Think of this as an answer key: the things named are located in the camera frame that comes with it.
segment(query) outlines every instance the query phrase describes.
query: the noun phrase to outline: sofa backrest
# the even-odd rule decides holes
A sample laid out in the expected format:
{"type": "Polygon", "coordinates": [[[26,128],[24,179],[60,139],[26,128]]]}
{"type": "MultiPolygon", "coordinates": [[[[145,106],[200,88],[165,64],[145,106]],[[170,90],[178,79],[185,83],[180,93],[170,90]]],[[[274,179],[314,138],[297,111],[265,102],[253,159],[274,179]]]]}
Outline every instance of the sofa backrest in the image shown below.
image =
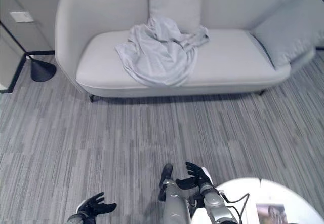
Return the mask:
{"type": "Polygon", "coordinates": [[[201,24],[207,28],[251,29],[285,0],[203,0],[201,24]]]}
{"type": "MultiPolygon", "coordinates": [[[[207,28],[249,29],[284,0],[203,0],[201,23],[207,28]]],[[[95,23],[98,33],[146,23],[148,0],[71,0],[71,12],[95,23]]]]}

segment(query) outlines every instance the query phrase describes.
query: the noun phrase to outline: cable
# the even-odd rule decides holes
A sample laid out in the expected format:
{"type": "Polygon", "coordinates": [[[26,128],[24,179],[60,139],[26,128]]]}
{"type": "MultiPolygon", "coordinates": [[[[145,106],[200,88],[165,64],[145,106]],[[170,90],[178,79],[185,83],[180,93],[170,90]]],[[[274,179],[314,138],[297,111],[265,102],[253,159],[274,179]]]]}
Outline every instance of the cable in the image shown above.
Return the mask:
{"type": "Polygon", "coordinates": [[[221,194],[221,195],[222,195],[222,197],[224,198],[224,200],[225,200],[227,203],[237,203],[237,202],[241,201],[242,199],[244,199],[244,198],[246,197],[246,199],[245,199],[245,201],[244,201],[244,204],[243,204],[243,207],[242,207],[240,213],[238,212],[238,210],[237,210],[234,206],[228,206],[229,208],[234,208],[234,210],[236,211],[236,213],[237,213],[237,215],[238,215],[238,218],[239,218],[239,224],[242,224],[242,215],[243,215],[243,211],[244,211],[244,209],[245,209],[245,206],[247,205],[247,202],[248,202],[248,199],[249,199],[249,197],[250,197],[250,194],[247,193],[247,194],[243,195],[241,198],[239,198],[238,200],[235,200],[235,201],[229,201],[225,194],[221,194]]]}

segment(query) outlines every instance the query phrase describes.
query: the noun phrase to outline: towel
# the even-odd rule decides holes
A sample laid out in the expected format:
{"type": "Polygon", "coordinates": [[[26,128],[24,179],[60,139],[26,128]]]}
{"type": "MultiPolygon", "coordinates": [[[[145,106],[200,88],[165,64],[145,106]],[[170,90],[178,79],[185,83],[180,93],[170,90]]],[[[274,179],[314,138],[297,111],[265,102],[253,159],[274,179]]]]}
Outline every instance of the towel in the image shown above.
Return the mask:
{"type": "Polygon", "coordinates": [[[147,25],[135,25],[128,41],[115,47],[126,72],[150,87],[179,86],[192,74],[197,48],[209,40],[200,26],[195,34],[182,34],[175,21],[152,16],[147,25]]]}

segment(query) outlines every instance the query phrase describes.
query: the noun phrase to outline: throw pillow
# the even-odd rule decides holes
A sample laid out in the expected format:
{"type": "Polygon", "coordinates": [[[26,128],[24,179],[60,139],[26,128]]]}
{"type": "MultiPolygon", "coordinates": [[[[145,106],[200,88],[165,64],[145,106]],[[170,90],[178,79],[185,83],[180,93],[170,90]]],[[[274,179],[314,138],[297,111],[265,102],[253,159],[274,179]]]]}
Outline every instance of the throw pillow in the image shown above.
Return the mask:
{"type": "Polygon", "coordinates": [[[202,0],[149,0],[150,15],[173,19],[181,33],[195,33],[200,25],[202,0]]]}
{"type": "Polygon", "coordinates": [[[252,34],[279,69],[324,39],[324,1],[288,0],[252,34]]]}

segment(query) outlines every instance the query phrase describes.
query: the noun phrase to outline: sofa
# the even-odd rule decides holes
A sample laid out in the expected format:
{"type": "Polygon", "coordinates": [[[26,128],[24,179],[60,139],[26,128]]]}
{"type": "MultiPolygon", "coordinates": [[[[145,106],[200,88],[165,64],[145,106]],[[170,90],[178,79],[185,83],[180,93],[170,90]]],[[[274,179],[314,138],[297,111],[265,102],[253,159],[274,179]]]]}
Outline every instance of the sofa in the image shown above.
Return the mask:
{"type": "Polygon", "coordinates": [[[198,49],[192,75],[178,87],[146,87],[124,70],[115,46],[129,29],[146,23],[148,0],[60,0],[55,29],[56,60],[84,93],[101,97],[149,97],[259,92],[275,86],[315,56],[311,47],[275,69],[250,34],[287,0],[202,0],[201,25],[210,41],[198,49]]]}

